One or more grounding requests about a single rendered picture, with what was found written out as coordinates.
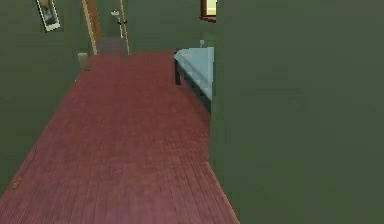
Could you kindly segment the grey bin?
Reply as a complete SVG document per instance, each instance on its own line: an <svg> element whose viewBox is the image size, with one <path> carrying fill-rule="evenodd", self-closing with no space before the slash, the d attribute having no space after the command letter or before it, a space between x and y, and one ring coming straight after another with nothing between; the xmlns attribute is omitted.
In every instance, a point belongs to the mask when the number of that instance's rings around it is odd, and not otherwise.
<svg viewBox="0 0 384 224"><path fill-rule="evenodd" d="M78 61L79 65L82 71L89 71L90 70L90 61L89 56L87 53L79 53L78 54Z"/></svg>

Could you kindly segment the brown room door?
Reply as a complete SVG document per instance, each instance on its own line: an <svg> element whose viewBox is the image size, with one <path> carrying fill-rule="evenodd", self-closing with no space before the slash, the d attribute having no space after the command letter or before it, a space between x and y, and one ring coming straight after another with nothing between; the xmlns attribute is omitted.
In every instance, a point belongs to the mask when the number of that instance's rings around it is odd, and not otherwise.
<svg viewBox="0 0 384 224"><path fill-rule="evenodd" d="M98 54L97 40L101 37L101 30L97 18L95 0L82 0L88 34L92 45L93 54Z"/></svg>

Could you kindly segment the red framed window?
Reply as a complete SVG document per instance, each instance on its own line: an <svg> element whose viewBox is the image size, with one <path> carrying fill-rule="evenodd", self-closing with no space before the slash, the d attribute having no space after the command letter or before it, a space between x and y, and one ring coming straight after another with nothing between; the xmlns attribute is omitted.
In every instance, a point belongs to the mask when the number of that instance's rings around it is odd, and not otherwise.
<svg viewBox="0 0 384 224"><path fill-rule="evenodd" d="M216 22L217 0L200 0L200 19L207 22Z"/></svg>

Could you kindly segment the white framed wall picture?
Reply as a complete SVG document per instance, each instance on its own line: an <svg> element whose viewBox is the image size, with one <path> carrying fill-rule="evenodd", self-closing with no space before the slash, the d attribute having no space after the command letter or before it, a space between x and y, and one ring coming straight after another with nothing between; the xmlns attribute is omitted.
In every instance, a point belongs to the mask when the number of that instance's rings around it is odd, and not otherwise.
<svg viewBox="0 0 384 224"><path fill-rule="evenodd" d="M56 30L60 27L59 17L54 0L36 0L36 5L42 20L45 32Z"/></svg>

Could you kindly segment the pale blue bed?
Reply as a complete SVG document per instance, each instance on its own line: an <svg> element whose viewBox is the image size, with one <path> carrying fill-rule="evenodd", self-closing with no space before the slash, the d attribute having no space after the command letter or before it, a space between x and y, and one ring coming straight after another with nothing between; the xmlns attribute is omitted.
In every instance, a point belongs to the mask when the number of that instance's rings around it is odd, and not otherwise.
<svg viewBox="0 0 384 224"><path fill-rule="evenodd" d="M215 48L201 44L194 48L177 48L173 51L174 80L181 84L181 78L191 81L191 87L196 87L203 97L202 103L211 112L214 80Z"/></svg>

